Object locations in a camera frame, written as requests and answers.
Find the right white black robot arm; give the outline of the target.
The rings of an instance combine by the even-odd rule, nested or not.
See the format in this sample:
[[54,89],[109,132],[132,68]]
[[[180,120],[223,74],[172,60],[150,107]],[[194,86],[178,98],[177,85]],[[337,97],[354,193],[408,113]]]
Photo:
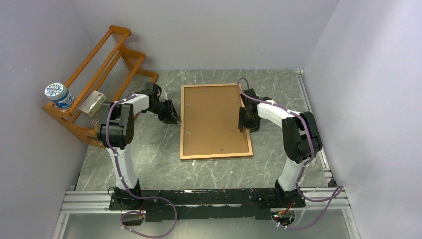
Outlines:
[[296,112],[279,106],[269,97],[259,98],[253,89],[240,92],[244,106],[239,109],[240,132],[257,132],[266,119],[282,130],[283,148],[287,156],[284,169],[271,191],[252,190],[251,199],[260,207],[305,205],[300,181],[306,164],[322,150],[322,140],[313,114]]

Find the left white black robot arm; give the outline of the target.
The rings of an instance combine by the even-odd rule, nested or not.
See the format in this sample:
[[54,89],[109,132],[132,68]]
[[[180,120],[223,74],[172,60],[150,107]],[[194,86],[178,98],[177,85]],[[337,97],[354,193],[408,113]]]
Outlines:
[[143,195],[130,149],[135,115],[151,112],[161,123],[173,125],[181,123],[181,119],[166,92],[151,82],[147,82],[142,91],[131,93],[122,100],[101,103],[99,112],[97,139],[107,149],[116,176],[110,209],[138,210],[142,207]]

